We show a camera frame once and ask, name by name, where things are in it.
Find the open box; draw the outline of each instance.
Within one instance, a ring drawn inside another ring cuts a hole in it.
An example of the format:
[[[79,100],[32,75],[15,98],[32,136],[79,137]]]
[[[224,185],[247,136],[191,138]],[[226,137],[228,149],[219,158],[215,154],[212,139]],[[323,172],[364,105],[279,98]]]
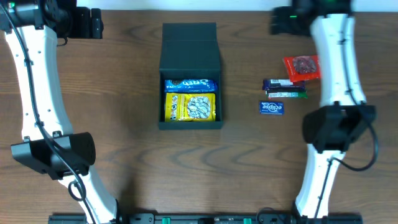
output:
[[[215,23],[163,24],[159,129],[221,129],[221,63]],[[165,80],[209,79],[217,84],[216,121],[165,122]]]

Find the candy bar wrapper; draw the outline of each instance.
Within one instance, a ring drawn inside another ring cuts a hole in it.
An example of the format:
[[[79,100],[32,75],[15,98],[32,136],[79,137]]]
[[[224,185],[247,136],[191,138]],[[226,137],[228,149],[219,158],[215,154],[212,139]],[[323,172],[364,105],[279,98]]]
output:
[[[285,57],[283,61],[291,82],[312,80],[321,77],[317,55]]]
[[[304,81],[292,83],[289,79],[265,79],[262,89],[305,91],[305,83]]]
[[[260,114],[276,114],[283,115],[285,113],[284,104],[282,102],[260,101]]]
[[[217,90],[213,80],[165,80],[166,93],[209,93]]]
[[[215,121],[214,93],[166,93],[165,121]]]
[[[285,97],[285,98],[308,98],[307,92],[278,92],[278,93],[268,93],[266,92],[267,98],[272,99],[272,98],[280,98],[280,97]]]

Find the red candy package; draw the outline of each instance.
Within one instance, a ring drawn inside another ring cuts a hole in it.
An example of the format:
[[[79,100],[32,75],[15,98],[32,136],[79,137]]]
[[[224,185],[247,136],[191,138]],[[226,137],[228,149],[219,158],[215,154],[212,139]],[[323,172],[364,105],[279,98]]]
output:
[[[291,82],[320,78],[318,56],[285,57],[284,63]]]

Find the wood grain surface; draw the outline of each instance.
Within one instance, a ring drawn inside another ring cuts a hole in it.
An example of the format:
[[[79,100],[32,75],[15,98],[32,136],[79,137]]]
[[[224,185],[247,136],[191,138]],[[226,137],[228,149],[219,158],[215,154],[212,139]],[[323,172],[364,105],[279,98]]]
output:
[[[356,55],[363,90],[376,105],[377,164],[363,173],[340,167],[331,212],[360,212],[365,223],[398,219],[398,14],[358,13]],[[304,175],[303,116],[308,99],[283,99],[285,115],[258,113],[263,78],[286,78],[282,57],[316,54],[311,39],[269,35],[269,12],[103,11],[103,40],[70,39],[57,49],[64,104],[76,133],[90,132],[95,166],[125,212],[255,213],[289,210]],[[221,130],[159,131],[159,59],[163,22],[217,22],[223,59]],[[0,35],[0,223],[46,223],[81,213],[65,187],[16,162],[22,106],[16,68]],[[368,162],[368,133],[346,161]]]

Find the oreo package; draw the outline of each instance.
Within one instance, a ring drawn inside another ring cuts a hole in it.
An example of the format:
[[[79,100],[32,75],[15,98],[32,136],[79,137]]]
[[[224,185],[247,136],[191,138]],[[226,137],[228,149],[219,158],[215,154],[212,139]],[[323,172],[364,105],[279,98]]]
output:
[[[216,90],[217,84],[207,79],[165,80],[164,87],[166,93],[210,93]]]
[[[284,104],[282,102],[260,101],[260,114],[276,114],[283,115],[285,113]]]

